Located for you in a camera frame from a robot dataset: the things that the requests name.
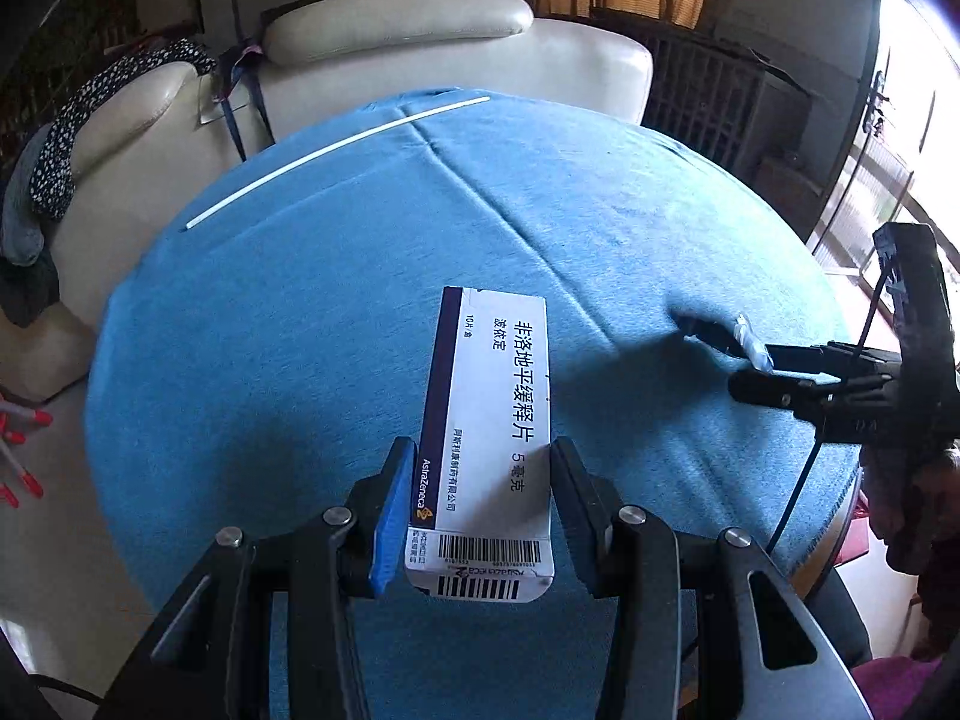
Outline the clear plastic wrapper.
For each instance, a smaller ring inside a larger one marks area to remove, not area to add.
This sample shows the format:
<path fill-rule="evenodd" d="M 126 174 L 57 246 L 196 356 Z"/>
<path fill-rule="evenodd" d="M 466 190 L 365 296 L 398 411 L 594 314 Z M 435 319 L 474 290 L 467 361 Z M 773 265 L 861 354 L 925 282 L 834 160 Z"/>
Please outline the clear plastic wrapper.
<path fill-rule="evenodd" d="M 743 357 L 747 359 L 755 371 L 771 374 L 775 370 L 775 363 L 771 358 L 766 344 L 758 338 L 747 317 L 737 314 L 732 320 L 731 333 L 734 340 L 742 349 Z"/>

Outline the white medicine box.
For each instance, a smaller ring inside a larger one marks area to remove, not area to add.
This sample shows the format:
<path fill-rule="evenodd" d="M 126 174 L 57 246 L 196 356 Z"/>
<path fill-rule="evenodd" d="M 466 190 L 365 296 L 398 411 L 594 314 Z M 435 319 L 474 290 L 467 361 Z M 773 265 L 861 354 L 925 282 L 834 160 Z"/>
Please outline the white medicine box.
<path fill-rule="evenodd" d="M 545 301 L 444 289 L 405 541 L 416 589 L 501 605 L 550 589 L 550 439 Z"/>

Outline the grey wooden crib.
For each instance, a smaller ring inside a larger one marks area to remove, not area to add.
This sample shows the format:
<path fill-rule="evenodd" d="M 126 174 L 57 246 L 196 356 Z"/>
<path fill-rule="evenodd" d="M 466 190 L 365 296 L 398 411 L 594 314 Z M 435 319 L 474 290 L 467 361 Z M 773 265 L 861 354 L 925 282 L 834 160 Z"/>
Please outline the grey wooden crib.
<path fill-rule="evenodd" d="M 761 161 L 797 148 L 812 96 L 740 44 L 651 16 L 594 7 L 590 21 L 643 44 L 652 82 L 641 124 L 748 184 Z"/>

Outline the blue round tablecloth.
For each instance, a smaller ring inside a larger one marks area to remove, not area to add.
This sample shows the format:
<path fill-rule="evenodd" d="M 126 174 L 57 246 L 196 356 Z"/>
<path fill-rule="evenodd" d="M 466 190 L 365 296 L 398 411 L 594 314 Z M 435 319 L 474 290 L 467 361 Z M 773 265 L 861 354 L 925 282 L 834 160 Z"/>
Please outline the blue round tablecloth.
<path fill-rule="evenodd" d="M 218 200 L 366 128 L 489 94 Z M 104 311 L 86 455 L 117 551 L 164 603 L 217 533 L 292 532 L 425 413 L 444 289 L 547 305 L 550 419 L 670 527 L 739 527 L 793 574 L 853 486 L 850 449 L 732 400 L 679 320 L 811 346 L 844 322 L 765 200 L 674 138 L 480 89 L 409 93 L 293 133 L 174 216 Z"/>

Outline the red white toy stand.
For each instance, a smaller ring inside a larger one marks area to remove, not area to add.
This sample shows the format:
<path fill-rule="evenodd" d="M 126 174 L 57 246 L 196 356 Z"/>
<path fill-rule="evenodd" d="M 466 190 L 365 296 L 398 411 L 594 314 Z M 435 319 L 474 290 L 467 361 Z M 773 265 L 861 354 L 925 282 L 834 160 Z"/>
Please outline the red white toy stand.
<path fill-rule="evenodd" d="M 53 424 L 53 416 L 46 410 L 37 410 L 31 406 L 23 406 L 10 400 L 2 400 L 2 461 L 10 467 L 11 472 L 25 488 L 26 493 L 43 499 L 44 486 L 32 474 L 32 471 L 21 461 L 21 457 L 14 451 L 16 447 L 25 445 L 28 436 L 21 433 L 18 424 L 46 429 Z"/>

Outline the black garment on sofa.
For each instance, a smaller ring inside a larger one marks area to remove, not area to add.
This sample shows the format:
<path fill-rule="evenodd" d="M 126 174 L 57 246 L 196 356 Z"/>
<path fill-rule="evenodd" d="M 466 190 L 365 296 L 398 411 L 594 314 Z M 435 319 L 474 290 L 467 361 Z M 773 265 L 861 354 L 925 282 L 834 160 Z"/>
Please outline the black garment on sofa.
<path fill-rule="evenodd" d="M 14 265 L 7 257 L 0 259 L 0 304 L 14 327 L 29 327 L 59 301 L 59 273 L 47 249 L 32 265 Z"/>

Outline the white thin stick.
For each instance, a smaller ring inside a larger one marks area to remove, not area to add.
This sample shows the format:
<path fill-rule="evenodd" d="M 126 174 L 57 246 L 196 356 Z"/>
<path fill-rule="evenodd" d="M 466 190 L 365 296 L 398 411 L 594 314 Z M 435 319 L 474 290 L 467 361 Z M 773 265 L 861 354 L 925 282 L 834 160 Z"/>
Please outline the white thin stick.
<path fill-rule="evenodd" d="M 348 148 L 348 146 L 356 145 L 357 143 L 363 143 L 364 140 L 371 140 L 371 138 L 379 137 L 381 133 L 392 132 L 398 128 L 416 124 L 416 122 L 426 121 L 427 119 L 438 117 L 438 115 L 448 114 L 448 112 L 454 112 L 455 110 L 467 109 L 467 107 L 480 106 L 480 104 L 489 103 L 490 101 L 491 96 L 489 94 L 483 94 L 483 96 L 475 96 L 475 98 L 464 99 L 464 101 L 457 101 L 457 103 L 449 103 L 444 104 L 444 106 L 432 107 L 431 109 L 422 110 L 416 114 L 405 115 L 405 117 L 394 119 L 393 121 L 386 122 L 385 124 L 366 128 L 366 130 L 361 130 L 361 132 L 353 133 L 353 135 L 350 135 L 350 137 L 340 138 L 340 140 L 337 140 L 334 143 L 329 143 L 322 148 L 309 151 L 309 153 L 304 154 L 304 156 L 299 156 L 299 158 L 296 158 L 296 160 L 282 164 L 281 166 L 278 166 L 277 169 L 274 169 L 274 171 L 267 172 L 267 174 L 257 177 L 255 181 L 243 185 L 242 187 L 238 188 L 238 190 L 235 190 L 235 192 L 229 193 L 229 195 L 226 195 L 226 197 L 223 197 L 223 199 L 218 200 L 217 202 L 213 203 L 213 205 L 205 208 L 205 210 L 201 211 L 198 215 L 192 216 L 190 220 L 187 220 L 184 223 L 182 231 L 192 231 L 192 229 L 195 229 L 195 227 L 205 223 L 206 220 L 210 220 L 212 216 L 218 215 L 220 211 L 228 208 L 229 205 L 236 203 L 240 199 L 244 199 L 244 197 L 251 195 L 251 193 L 257 192 L 257 190 L 260 190 L 262 187 L 271 184 L 280 177 L 286 176 L 286 174 L 290 174 L 290 172 L 298 171 L 298 169 L 301 169 L 302 167 L 307 166 L 314 161 L 320 160 L 320 158 L 324 158 L 324 156 L 337 153 L 337 151 Z"/>

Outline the grey blue garment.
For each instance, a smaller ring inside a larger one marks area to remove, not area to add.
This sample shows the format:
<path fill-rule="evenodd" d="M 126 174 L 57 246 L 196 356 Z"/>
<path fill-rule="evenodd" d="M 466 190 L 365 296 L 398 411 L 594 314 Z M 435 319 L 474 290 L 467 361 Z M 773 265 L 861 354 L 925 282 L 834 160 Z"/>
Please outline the grey blue garment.
<path fill-rule="evenodd" d="M 3 192 L 2 255 L 16 266 L 34 265 L 46 243 L 32 211 L 29 184 L 49 130 L 50 124 L 41 125 L 25 143 Z"/>

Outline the black white dotted garment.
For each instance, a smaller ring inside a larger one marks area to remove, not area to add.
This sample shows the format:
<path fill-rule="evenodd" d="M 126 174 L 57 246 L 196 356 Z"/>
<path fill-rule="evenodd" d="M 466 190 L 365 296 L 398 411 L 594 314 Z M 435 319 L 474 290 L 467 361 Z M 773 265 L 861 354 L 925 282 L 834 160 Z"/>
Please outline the black white dotted garment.
<path fill-rule="evenodd" d="M 58 223 L 67 213 L 75 193 L 71 177 L 71 153 L 76 135 L 91 119 L 91 115 L 140 76 L 174 62 L 192 65 L 199 75 L 208 75 L 218 68 L 217 60 L 200 44 L 181 37 L 159 49 L 137 50 L 127 54 L 91 78 L 71 96 L 52 122 L 29 181 L 31 210 L 41 220 Z"/>

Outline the cream leather sofa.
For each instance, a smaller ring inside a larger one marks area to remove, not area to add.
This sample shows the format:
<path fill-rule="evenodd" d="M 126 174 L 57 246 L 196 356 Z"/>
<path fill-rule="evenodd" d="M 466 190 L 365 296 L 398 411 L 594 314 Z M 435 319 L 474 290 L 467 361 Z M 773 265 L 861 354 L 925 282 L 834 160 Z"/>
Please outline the cream leather sofa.
<path fill-rule="evenodd" d="M 396 94 L 480 88 L 585 107 L 636 124 L 652 57 L 630 37 L 539 18 L 524 0 L 322 0 L 263 35 L 254 109 L 213 103 L 185 62 L 137 78 L 91 115 L 71 153 L 73 200 L 49 239 L 60 301 L 2 325 L 2 385 L 46 401 L 86 376 L 107 296 L 190 200 L 270 142 Z"/>

